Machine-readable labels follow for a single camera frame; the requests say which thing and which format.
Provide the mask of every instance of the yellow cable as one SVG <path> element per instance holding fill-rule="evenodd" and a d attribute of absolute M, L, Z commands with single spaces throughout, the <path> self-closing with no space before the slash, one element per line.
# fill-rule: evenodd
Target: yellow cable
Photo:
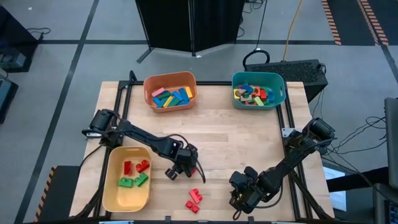
<path fill-rule="evenodd" d="M 296 20 L 297 14 L 299 13 L 301 3 L 303 3 L 303 0 L 300 0 L 299 4 L 298 4 L 298 6 L 297 6 L 296 13 L 294 14 L 293 21 L 292 21 L 292 23 L 291 23 L 291 25 L 290 25 L 290 28 L 289 28 L 289 33 L 287 34 L 287 40 L 286 40 L 285 52 L 284 52 L 284 58 L 283 58 L 283 60 L 285 60 L 285 57 L 286 57 L 287 46 L 288 46 L 288 44 L 289 44 L 290 31 L 292 31 L 293 24 L 294 24 L 294 21 Z"/>

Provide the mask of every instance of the orange bin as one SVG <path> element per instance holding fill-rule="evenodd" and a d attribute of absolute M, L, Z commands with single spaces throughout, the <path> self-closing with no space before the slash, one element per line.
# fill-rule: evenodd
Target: orange bin
<path fill-rule="evenodd" d="M 192 93 L 192 98 L 190 98 L 189 104 L 157 108 L 157 105 L 152 97 L 152 93 L 154 91 L 163 87 L 165 90 L 168 90 L 172 93 L 174 91 L 178 91 L 179 88 L 186 86 L 189 86 Z M 197 82 L 193 74 L 190 72 L 175 72 L 163 75 L 154 75 L 146 78 L 144 81 L 144 97 L 145 102 L 156 113 L 189 109 L 195 104 L 195 99 L 197 97 Z"/>

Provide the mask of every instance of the black metal frame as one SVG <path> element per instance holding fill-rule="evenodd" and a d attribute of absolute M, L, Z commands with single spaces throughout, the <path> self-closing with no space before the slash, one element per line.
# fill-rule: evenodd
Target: black metal frame
<path fill-rule="evenodd" d="M 114 110 L 115 111 L 119 111 L 119 106 L 120 106 L 120 100 L 121 100 L 121 95 L 123 90 L 127 87 L 127 93 L 126 93 L 126 100 L 124 102 L 124 108 L 123 108 L 123 118 L 126 119 L 127 118 L 127 112 L 129 109 L 129 102 L 131 99 L 131 90 L 132 90 L 132 86 L 133 85 L 143 85 L 144 82 L 143 81 L 137 81 L 137 78 L 135 77 L 134 73 L 131 71 L 130 72 L 130 77 L 132 78 L 132 80 L 130 81 L 119 81 L 119 85 L 118 85 L 118 93 L 116 95 L 116 101 L 115 101 L 115 105 L 114 105 Z M 231 86 L 232 83 L 230 81 L 197 81 L 197 85 L 222 85 L 222 86 Z M 290 105 L 290 98 L 289 98 L 289 93 L 288 93 L 288 89 L 287 89 L 287 85 L 285 83 L 285 90 L 286 90 L 286 100 L 285 100 L 285 105 L 286 105 L 286 111 L 287 111 L 287 118 L 289 121 L 289 126 L 290 128 L 294 128 L 294 119 L 293 119 L 293 113 L 292 113 L 292 108 Z M 281 105 L 279 105 L 277 108 L 277 115 L 278 115 L 278 121 L 279 121 L 279 128 L 280 128 L 280 136 L 282 138 L 282 142 L 284 141 L 283 135 L 282 135 L 282 128 L 285 128 L 285 123 L 284 123 L 284 117 L 282 114 L 282 107 Z M 109 159 L 109 154 L 112 151 L 112 149 L 107 148 L 106 149 L 106 153 L 104 156 L 104 162 L 103 162 L 103 168 L 101 171 L 101 178 L 99 180 L 99 184 L 103 184 L 105 181 L 105 175 L 106 175 L 106 169 L 108 166 L 108 159 Z M 284 152 L 285 155 L 288 153 L 288 149 L 284 147 Z M 305 176 L 304 176 L 304 171 L 303 171 L 303 167 L 302 164 L 300 164 L 300 166 L 298 166 L 298 175 L 299 175 L 299 179 L 297 177 L 294 178 L 293 175 L 289 175 L 289 187 L 290 187 L 290 194 L 291 194 L 291 198 L 292 198 L 292 205 L 293 205 L 293 211 L 294 211 L 294 217 L 295 217 L 295 221 L 296 222 L 307 222 L 307 223 L 337 223 L 337 222 L 333 222 L 330 220 L 314 220 L 313 216 L 312 216 L 312 209 L 309 206 L 309 203 L 307 202 L 307 200 L 304 200 L 304 205 L 305 205 L 305 213 L 307 215 L 306 218 L 302 218 L 300 216 L 300 209 L 299 209 L 299 201 L 297 198 L 297 191 L 295 188 L 295 182 L 297 183 L 297 185 L 299 186 L 300 189 L 307 189 L 307 185 L 305 183 Z M 100 200 L 98 200 L 98 203 L 95 207 L 95 212 L 93 214 L 94 217 L 98 217 L 98 218 L 111 218 L 111 212 L 106 211 L 106 215 L 104 216 L 100 216 L 100 208 L 101 208 L 101 201 L 102 198 L 100 198 Z M 200 223 L 201 221 L 171 221 L 171 217 L 170 216 L 166 216 L 165 220 L 135 220 L 134 223 L 137 224 L 151 224 L 151 223 Z M 263 224 L 270 224 L 272 222 L 255 222 L 254 221 L 254 217 L 248 217 L 248 221 L 206 221 L 204 223 L 211 223 L 211 224 L 229 224 L 229 223 L 245 223 L 245 224 L 254 224 L 254 223 L 263 223 Z"/>

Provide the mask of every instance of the plastic bin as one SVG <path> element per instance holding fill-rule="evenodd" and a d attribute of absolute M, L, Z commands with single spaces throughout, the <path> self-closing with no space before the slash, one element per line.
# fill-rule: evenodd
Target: plastic bin
<path fill-rule="evenodd" d="M 249 85 L 260 86 L 266 91 L 274 92 L 274 102 L 264 104 L 264 106 L 244 105 L 241 101 L 234 98 L 234 89 L 239 88 L 240 84 L 247 83 Z M 232 77 L 232 104 L 237 109 L 245 110 L 271 110 L 285 101 L 285 83 L 284 79 L 271 72 L 238 72 Z"/>
<path fill-rule="evenodd" d="M 119 180 L 122 177 L 139 177 L 136 165 L 142 160 L 149 162 L 149 168 L 144 171 L 148 180 L 140 187 L 134 183 L 133 188 L 120 187 Z M 133 164 L 132 176 L 124 175 L 124 162 Z M 113 149 L 109 155 L 108 169 L 106 171 L 103 206 L 109 212 L 136 212 L 142 209 L 149 200 L 150 170 L 152 161 L 148 149 L 144 147 L 121 146 Z"/>
<path fill-rule="evenodd" d="M 178 91 L 179 88 L 189 86 L 192 93 L 192 98 L 187 105 L 171 106 L 167 108 L 156 108 L 156 104 L 153 101 L 152 93 L 159 88 L 165 90 Z M 175 72 L 163 75 L 154 75 L 148 77 L 144 81 L 144 97 L 147 105 L 154 110 L 156 113 L 163 113 L 169 111 L 177 111 L 189 109 L 195 104 L 195 98 L 197 97 L 197 82 L 195 77 L 190 72 Z"/>

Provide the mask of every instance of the blue toy block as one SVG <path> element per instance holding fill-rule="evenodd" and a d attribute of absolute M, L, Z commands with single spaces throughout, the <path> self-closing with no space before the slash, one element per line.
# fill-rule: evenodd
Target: blue toy block
<path fill-rule="evenodd" d="M 168 99 L 167 97 L 161 99 L 160 102 L 157 104 L 156 108 L 162 108 L 163 105 L 166 103 L 167 99 Z"/>
<path fill-rule="evenodd" d="M 253 92 L 253 87 L 249 86 L 247 83 L 243 84 L 241 89 L 246 90 L 246 93 L 249 94 Z"/>
<path fill-rule="evenodd" d="M 158 105 L 160 103 L 160 99 L 154 97 L 154 102 L 156 103 L 156 105 Z"/>
<path fill-rule="evenodd" d="M 267 98 L 268 98 L 268 102 L 273 103 L 275 102 L 275 98 L 274 98 L 274 92 L 269 90 L 267 91 Z"/>
<path fill-rule="evenodd" d="M 187 105 L 189 104 L 189 100 L 188 101 L 180 101 L 177 106 L 181 106 L 181 105 Z"/>
<path fill-rule="evenodd" d="M 174 92 L 172 93 L 172 95 L 175 96 L 178 100 L 182 101 L 182 97 L 181 97 L 181 95 L 180 95 L 177 91 L 174 91 Z"/>
<path fill-rule="evenodd" d="M 185 91 L 185 89 L 184 89 L 184 88 L 180 88 L 178 91 L 180 92 L 180 95 L 181 95 L 181 97 L 182 97 L 182 100 L 183 100 L 183 101 L 189 102 L 189 97 L 188 97 L 188 94 L 187 94 L 187 92 Z"/>

